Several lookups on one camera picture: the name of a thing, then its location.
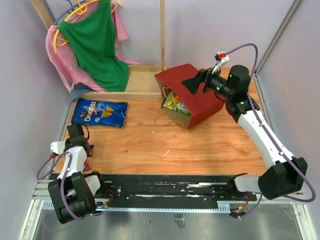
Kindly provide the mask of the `red brown paper bag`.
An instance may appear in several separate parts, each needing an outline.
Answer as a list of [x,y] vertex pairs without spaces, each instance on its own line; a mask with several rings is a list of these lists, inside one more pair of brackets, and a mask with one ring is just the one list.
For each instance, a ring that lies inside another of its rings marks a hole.
[[220,101],[212,91],[203,93],[199,90],[195,95],[191,94],[182,81],[196,76],[198,70],[190,63],[178,65],[154,75],[164,103],[172,90],[182,101],[190,116],[178,113],[164,106],[162,111],[178,126],[188,130],[218,113],[224,103]]

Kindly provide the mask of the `yellow green candy bag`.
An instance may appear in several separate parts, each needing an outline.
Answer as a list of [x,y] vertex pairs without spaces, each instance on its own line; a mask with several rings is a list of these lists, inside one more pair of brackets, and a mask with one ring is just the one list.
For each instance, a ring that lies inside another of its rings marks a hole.
[[172,90],[168,92],[168,95],[165,97],[165,101],[162,106],[185,116],[191,116],[187,106],[178,96],[175,95]]

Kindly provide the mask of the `blue Doritos chip bag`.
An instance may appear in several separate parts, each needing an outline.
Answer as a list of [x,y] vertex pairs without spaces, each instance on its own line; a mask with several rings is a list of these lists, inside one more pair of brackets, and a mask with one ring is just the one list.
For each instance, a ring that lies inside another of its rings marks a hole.
[[122,128],[128,111],[127,102],[112,102],[79,98],[71,118],[72,124]]

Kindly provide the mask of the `purple Tops candy bag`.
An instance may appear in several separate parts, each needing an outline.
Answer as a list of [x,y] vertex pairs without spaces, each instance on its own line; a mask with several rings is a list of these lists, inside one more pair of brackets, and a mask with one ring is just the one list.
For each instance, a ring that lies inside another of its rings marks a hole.
[[91,168],[91,158],[94,155],[94,147],[95,147],[94,145],[90,145],[89,154],[83,164],[83,171],[84,172],[92,169]]

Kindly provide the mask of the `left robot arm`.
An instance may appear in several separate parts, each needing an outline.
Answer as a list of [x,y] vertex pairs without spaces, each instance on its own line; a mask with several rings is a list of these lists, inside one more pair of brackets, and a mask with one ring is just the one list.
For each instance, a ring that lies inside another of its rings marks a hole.
[[89,136],[85,136],[84,125],[69,125],[69,138],[64,142],[63,152],[58,158],[65,157],[63,168],[57,179],[48,184],[48,192],[55,214],[61,224],[73,220],[81,221],[88,215],[97,216],[96,198],[107,193],[107,185],[100,181],[99,172],[85,176],[84,166],[93,155]]

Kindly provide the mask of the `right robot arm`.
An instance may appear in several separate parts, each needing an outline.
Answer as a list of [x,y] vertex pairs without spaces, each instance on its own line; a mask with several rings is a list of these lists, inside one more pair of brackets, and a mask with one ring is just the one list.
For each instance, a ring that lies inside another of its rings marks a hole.
[[204,92],[212,90],[223,96],[228,114],[247,132],[265,162],[267,170],[262,175],[243,173],[234,178],[226,188],[230,199],[238,200],[245,192],[260,193],[268,200],[299,192],[308,164],[304,158],[296,158],[273,133],[259,106],[248,95],[250,82],[249,70],[234,65],[227,78],[209,68],[181,83],[193,95],[204,84]]

